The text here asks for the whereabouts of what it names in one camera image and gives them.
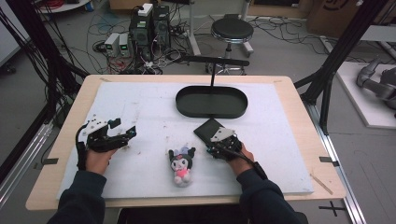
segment white mat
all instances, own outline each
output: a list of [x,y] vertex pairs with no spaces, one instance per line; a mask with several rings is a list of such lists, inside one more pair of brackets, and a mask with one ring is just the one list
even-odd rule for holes
[[[176,108],[177,92],[190,84],[103,83],[87,116],[121,118],[121,125],[108,135],[124,133],[136,125],[137,136],[129,149],[120,149],[106,170],[105,198],[183,197],[239,195],[240,185],[225,161],[213,159],[204,143],[193,133],[207,119],[192,119]],[[284,193],[309,193],[313,187],[299,148],[272,84],[230,85],[248,98],[245,115],[218,119],[235,129],[247,149],[254,153],[269,178]],[[168,160],[169,149],[188,144],[196,147],[191,176],[193,182],[178,188]],[[58,198],[73,181],[78,156],[75,149],[68,161]]]
[[[356,85],[358,73],[366,65],[367,63],[343,63],[337,76],[367,127],[396,129],[396,110],[387,107],[372,91]],[[394,65],[380,64],[371,79],[379,82],[382,72],[393,67]]]

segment oval black tray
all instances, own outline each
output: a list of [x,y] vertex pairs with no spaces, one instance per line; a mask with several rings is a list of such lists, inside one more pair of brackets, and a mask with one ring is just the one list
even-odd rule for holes
[[176,105],[190,118],[236,119],[245,114],[248,98],[233,87],[188,86],[177,93]]

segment plush toy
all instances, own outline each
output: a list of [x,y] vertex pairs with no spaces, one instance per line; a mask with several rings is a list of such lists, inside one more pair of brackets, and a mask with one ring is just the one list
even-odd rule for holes
[[183,147],[180,150],[169,150],[171,168],[175,172],[175,183],[178,187],[187,187],[191,182],[190,169],[195,147]]

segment plush toy's ear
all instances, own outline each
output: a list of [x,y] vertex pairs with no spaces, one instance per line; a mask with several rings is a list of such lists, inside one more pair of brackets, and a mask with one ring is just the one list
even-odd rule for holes
[[171,161],[175,157],[175,153],[172,149],[170,149],[168,153],[169,153],[169,161]]
[[191,158],[194,158],[194,153],[195,153],[195,147],[192,147],[191,149],[188,150],[188,154]]

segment dark blue sleeve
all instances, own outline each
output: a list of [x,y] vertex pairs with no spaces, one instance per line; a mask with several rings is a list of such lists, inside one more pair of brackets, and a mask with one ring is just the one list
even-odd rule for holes
[[105,200],[102,192],[105,183],[102,175],[77,171],[70,189],[62,193],[58,211],[48,223],[103,223]]
[[239,199],[242,212],[252,223],[301,223],[272,181],[262,180],[253,169],[246,170],[236,180],[242,185]]

